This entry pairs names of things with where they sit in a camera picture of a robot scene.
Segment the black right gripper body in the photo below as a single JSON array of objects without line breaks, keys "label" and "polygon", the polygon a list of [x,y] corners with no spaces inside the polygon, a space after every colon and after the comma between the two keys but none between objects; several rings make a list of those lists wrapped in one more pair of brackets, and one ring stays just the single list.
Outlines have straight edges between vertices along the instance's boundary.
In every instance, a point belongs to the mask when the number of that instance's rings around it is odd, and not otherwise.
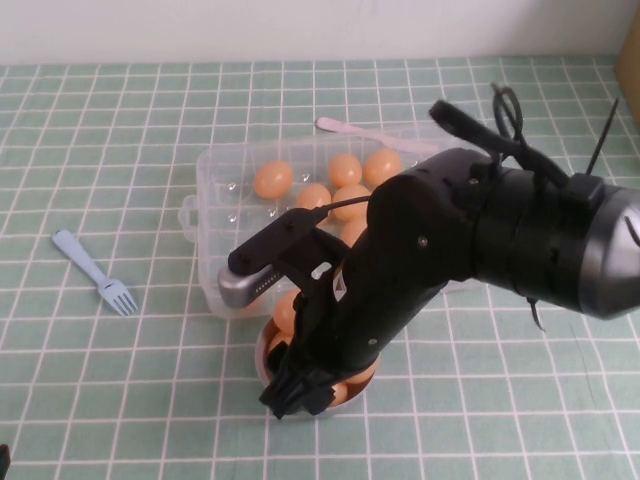
[{"label": "black right gripper body", "polygon": [[331,386],[369,368],[446,284],[427,263],[426,239],[390,248],[359,240],[300,299],[294,338],[270,354],[280,363],[260,398],[331,400]]}]

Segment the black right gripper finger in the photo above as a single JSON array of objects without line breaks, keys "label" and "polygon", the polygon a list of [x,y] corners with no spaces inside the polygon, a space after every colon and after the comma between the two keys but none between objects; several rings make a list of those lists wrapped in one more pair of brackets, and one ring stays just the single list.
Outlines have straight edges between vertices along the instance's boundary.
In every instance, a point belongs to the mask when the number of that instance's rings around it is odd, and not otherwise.
[{"label": "black right gripper finger", "polygon": [[259,401],[277,418],[293,415],[300,410],[299,387],[292,383],[272,382],[261,393]]},{"label": "black right gripper finger", "polygon": [[311,415],[319,415],[326,411],[335,400],[334,388],[323,386],[314,388],[305,399],[305,410]]}]

